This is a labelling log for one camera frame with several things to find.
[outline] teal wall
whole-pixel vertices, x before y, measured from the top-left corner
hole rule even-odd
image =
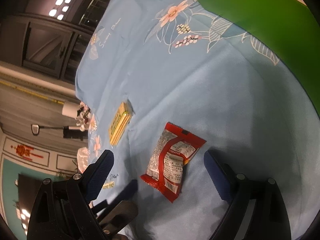
[[[17,218],[16,208],[13,206],[15,204],[14,201],[18,201],[18,188],[14,184],[14,181],[18,179],[19,173],[39,180],[45,178],[51,178],[53,180],[54,176],[34,171],[4,159],[2,170],[2,192],[5,215],[11,231],[18,240],[26,240],[27,237],[21,226],[21,220]]]

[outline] red snack bag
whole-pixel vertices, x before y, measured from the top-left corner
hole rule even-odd
[[[167,123],[150,158],[146,174],[140,178],[173,201],[181,191],[182,167],[206,141]]]

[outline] nutrition label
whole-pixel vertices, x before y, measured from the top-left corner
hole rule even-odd
[[[174,183],[181,183],[183,158],[167,153],[164,157],[163,175]]]
[[[183,154],[186,158],[189,158],[196,151],[193,146],[182,141],[175,143],[170,149]]]
[[[164,130],[162,132],[162,135],[160,136],[156,148],[153,151],[153,154],[150,158],[148,167],[147,167],[147,174],[149,176],[152,176],[155,180],[159,180],[159,155],[163,149],[163,147],[167,144],[168,141],[171,139],[176,138],[177,136],[173,134],[172,132],[169,132],[167,130]]]

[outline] yellow box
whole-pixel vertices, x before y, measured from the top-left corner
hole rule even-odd
[[[122,102],[109,127],[109,138],[111,145],[117,145],[124,133],[125,127],[132,117],[132,110],[127,102]]]

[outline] embroidered flower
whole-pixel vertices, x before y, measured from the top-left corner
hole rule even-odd
[[[100,135],[96,136],[95,141],[96,141],[96,143],[95,143],[93,149],[94,149],[94,152],[95,152],[95,154],[96,154],[96,157],[98,157],[98,155],[99,155],[99,152],[98,152],[98,151],[99,151],[100,148],[101,148]]]
[[[97,33],[95,33],[94,35],[92,35],[92,37],[91,37],[91,39],[90,39],[90,44],[91,44],[91,46],[96,43],[96,39],[97,39]]]
[[[189,25],[185,25],[185,24],[177,25],[177,31],[178,31],[179,34],[190,33],[191,32]]]
[[[168,13],[163,16],[159,21],[162,22],[160,27],[163,27],[167,24],[167,22],[172,22],[179,12],[183,11],[185,8],[188,7],[188,4],[185,4],[187,0],[184,0],[178,6],[172,6],[169,8]]]
[[[92,131],[96,131],[97,128],[98,128],[97,121],[96,121],[94,114],[93,114],[91,117],[91,120],[90,120],[90,124],[89,124],[89,132],[91,133]]]
[[[82,108],[83,107],[83,111],[88,111],[89,110],[89,107],[84,103],[84,102],[80,102],[80,107]]]
[[[183,38],[183,40],[181,41],[177,41],[175,48],[177,47],[181,47],[181,46],[188,46],[190,43],[197,43],[198,40],[201,39],[201,36],[199,35],[189,35],[189,36],[185,36]]]

